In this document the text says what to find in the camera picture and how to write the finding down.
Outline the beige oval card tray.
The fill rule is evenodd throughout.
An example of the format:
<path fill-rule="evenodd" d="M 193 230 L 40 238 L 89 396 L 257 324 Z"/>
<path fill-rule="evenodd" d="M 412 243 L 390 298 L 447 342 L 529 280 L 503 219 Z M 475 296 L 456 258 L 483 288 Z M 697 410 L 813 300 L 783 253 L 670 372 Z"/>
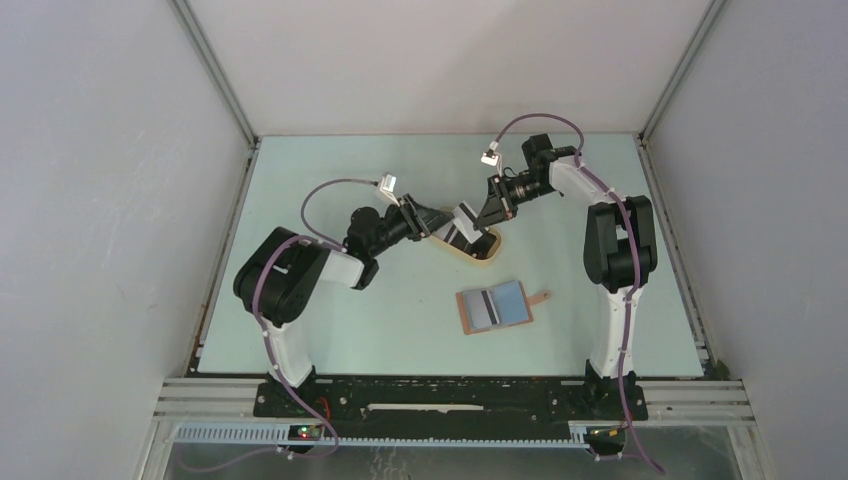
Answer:
<path fill-rule="evenodd" d="M 488 227 L 481 231 L 483 232 L 481 239 L 460 249 L 439 240 L 436 237 L 437 231 L 431 236 L 431 239 L 438 246 L 445 248 L 450 253 L 457 255 L 459 258 L 468 261 L 473 265 L 486 266 L 494 261 L 495 256 L 500 251 L 502 236 L 500 232 L 493 227 Z"/>

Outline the brown leather card holder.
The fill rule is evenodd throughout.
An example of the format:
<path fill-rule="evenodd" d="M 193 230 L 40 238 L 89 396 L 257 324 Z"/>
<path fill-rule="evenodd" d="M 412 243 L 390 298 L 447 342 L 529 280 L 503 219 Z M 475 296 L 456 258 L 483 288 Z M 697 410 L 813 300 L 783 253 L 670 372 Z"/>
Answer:
<path fill-rule="evenodd" d="M 479 334 L 532 323 L 534 321 L 533 307 L 546 302 L 552 296 L 550 290 L 543 290 L 533 295 L 527 295 L 523 283 L 518 280 L 481 289 L 490 289 L 492 291 L 495 306 L 500 317 L 500 325 L 486 330 L 470 332 L 465 323 L 463 300 L 460 296 L 464 291 L 461 291 L 456 294 L 456 300 L 460 322 L 465 335 Z"/>

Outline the white card black stripe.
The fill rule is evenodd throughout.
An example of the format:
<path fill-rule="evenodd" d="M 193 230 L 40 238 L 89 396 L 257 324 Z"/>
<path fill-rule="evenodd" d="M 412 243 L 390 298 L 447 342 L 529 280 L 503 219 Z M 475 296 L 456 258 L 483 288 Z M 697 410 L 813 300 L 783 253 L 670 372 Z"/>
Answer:
<path fill-rule="evenodd" d="M 465 323 L 470 332 L 500 325 L 500 317 L 490 289 L 468 290 L 460 294 Z"/>

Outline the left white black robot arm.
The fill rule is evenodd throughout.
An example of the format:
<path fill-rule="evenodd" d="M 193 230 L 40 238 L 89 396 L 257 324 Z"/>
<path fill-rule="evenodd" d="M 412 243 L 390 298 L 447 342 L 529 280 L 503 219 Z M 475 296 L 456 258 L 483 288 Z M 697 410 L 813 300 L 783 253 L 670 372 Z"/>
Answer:
<path fill-rule="evenodd" d="M 329 282 L 363 290 L 378 273 L 379 255 L 403 240 L 423 240 L 453 220 L 452 212 L 404 195 L 384 213 L 355 210 L 340 247 L 283 227 L 269 234 L 236 274 L 233 291 L 259 325 L 270 373 L 283 383 L 277 395 L 283 409 L 299 417 L 316 403 L 315 388 L 304 382 L 314 366 L 299 320 L 316 286 Z"/>

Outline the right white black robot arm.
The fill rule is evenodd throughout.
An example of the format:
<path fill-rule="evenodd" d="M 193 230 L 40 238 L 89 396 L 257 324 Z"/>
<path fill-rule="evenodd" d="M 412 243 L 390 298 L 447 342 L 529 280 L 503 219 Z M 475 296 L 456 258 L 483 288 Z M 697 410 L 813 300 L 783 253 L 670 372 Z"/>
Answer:
<path fill-rule="evenodd" d="M 542 196 L 571 194 L 586 206 L 582 259 L 590 282 L 605 298 L 601 332 L 587 361 L 581 392 L 585 411 L 606 418 L 635 387 L 632 341 L 639 298 L 658 263 L 653 206 L 646 196 L 624 196 L 604 182 L 573 146 L 555 147 L 546 134 L 522 145 L 527 167 L 506 174 L 492 141 L 481 156 L 495 168 L 475 220 L 481 230 L 513 219 L 521 204 Z"/>

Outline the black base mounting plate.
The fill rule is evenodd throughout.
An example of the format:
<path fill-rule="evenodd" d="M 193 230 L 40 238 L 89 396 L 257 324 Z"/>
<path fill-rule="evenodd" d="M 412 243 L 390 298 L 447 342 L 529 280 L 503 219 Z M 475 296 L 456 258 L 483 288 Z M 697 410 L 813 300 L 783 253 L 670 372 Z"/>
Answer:
<path fill-rule="evenodd" d="M 579 422 L 620 425 L 649 414 L 641 386 L 593 394 L 570 376 L 357 376 L 312 374 L 288 393 L 257 389 L 258 418 L 327 419 L 350 440 L 566 441 Z"/>

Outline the aluminium frame rail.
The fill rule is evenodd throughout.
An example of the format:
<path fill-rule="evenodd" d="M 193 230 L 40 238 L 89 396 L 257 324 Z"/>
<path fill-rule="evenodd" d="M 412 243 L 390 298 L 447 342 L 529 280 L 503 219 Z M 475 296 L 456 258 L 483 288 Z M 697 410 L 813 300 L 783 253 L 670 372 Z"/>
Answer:
<path fill-rule="evenodd" d="M 582 447 L 629 427 L 749 427 L 743 385 L 628 377 L 317 375 L 164 382 L 154 416 L 186 439 L 282 445 Z"/>

